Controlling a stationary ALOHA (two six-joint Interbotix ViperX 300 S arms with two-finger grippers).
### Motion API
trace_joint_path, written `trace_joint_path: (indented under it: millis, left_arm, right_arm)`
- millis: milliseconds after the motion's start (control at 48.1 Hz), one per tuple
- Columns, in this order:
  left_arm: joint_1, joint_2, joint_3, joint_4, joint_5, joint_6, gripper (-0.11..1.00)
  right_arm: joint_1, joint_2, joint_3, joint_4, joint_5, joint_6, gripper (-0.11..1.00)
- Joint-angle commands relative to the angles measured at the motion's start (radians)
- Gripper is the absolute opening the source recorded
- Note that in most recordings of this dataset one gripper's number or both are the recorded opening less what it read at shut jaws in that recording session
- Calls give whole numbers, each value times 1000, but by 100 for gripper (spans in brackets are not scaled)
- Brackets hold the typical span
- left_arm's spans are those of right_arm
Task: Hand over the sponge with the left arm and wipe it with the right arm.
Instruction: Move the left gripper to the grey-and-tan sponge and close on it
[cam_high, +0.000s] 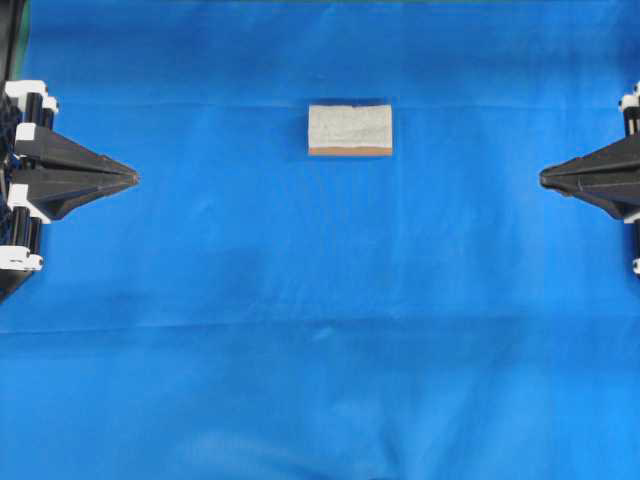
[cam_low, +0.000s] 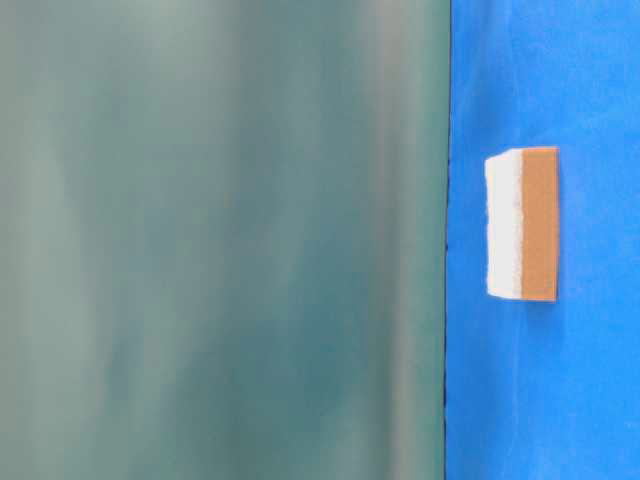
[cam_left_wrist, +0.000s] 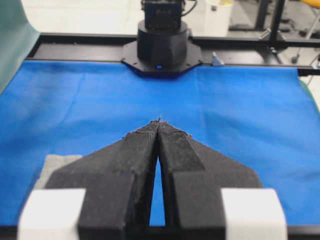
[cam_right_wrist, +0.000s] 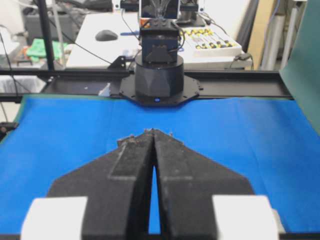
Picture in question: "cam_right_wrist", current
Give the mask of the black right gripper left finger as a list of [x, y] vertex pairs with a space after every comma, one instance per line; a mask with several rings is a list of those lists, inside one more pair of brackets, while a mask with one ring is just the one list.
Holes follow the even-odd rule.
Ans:
[[23, 221], [23, 240], [126, 240], [147, 219], [153, 133], [119, 141], [117, 149], [54, 180]]

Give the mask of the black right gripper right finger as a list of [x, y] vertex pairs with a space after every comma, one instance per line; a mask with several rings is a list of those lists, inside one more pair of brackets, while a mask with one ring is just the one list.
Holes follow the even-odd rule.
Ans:
[[248, 179], [154, 130], [161, 232], [167, 240], [215, 240], [213, 194], [253, 195]]

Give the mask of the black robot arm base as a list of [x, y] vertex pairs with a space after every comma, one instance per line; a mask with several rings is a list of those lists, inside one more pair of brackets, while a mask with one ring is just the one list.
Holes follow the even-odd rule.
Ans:
[[119, 94], [144, 106], [175, 106], [199, 97], [200, 84], [185, 75], [178, 54], [183, 37], [170, 19], [151, 18], [143, 24], [134, 74], [122, 79]]

